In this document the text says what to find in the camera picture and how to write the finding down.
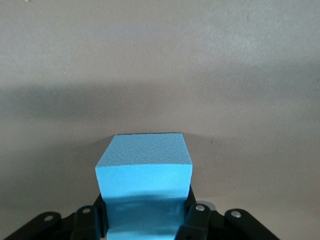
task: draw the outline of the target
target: textured foam surface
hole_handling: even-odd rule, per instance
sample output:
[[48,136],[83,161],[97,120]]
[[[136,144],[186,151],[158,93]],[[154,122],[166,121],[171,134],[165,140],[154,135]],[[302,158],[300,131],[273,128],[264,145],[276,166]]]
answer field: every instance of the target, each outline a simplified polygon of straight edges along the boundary
[[191,164],[183,135],[116,135],[97,167],[137,164]]
[[181,133],[116,135],[95,170],[108,240],[174,239],[192,175]]

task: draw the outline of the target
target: gray wall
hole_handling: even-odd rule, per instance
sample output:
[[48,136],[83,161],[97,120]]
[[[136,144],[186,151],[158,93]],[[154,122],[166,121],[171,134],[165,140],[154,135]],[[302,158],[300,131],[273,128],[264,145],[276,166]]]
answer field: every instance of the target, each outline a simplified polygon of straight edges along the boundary
[[320,1],[0,1],[0,239],[99,194],[123,133],[183,132],[198,200],[320,231]]

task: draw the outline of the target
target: foam block top face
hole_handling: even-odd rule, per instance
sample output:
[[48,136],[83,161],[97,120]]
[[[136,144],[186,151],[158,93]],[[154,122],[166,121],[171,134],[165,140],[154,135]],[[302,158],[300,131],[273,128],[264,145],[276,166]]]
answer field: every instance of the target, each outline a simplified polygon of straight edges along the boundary
[[191,165],[183,135],[181,133],[116,135],[96,167],[144,164]]

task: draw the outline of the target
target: metal screw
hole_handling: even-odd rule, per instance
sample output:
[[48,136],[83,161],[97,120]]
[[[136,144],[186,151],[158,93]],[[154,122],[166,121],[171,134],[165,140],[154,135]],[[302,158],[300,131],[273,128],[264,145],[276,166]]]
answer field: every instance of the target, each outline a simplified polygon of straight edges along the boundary
[[44,220],[45,222],[48,222],[48,221],[51,221],[52,219],[54,219],[54,216],[49,215],[49,216],[46,216],[43,220]]
[[205,210],[205,207],[203,206],[203,205],[197,205],[196,207],[195,207],[195,209],[196,210],[198,210],[198,211],[200,211],[200,212],[202,212],[202,211],[204,211]]
[[235,217],[235,218],[241,218],[241,213],[238,211],[232,211],[231,212],[231,216]]
[[82,210],[82,213],[83,214],[87,214],[87,213],[90,213],[91,209],[90,208],[85,208]]

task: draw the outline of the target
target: blue foam block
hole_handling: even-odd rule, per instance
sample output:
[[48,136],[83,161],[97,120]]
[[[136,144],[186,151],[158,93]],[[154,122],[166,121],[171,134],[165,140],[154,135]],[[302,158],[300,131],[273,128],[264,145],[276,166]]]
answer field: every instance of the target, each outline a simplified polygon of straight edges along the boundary
[[96,168],[108,240],[173,240],[192,162],[181,133],[116,135]]

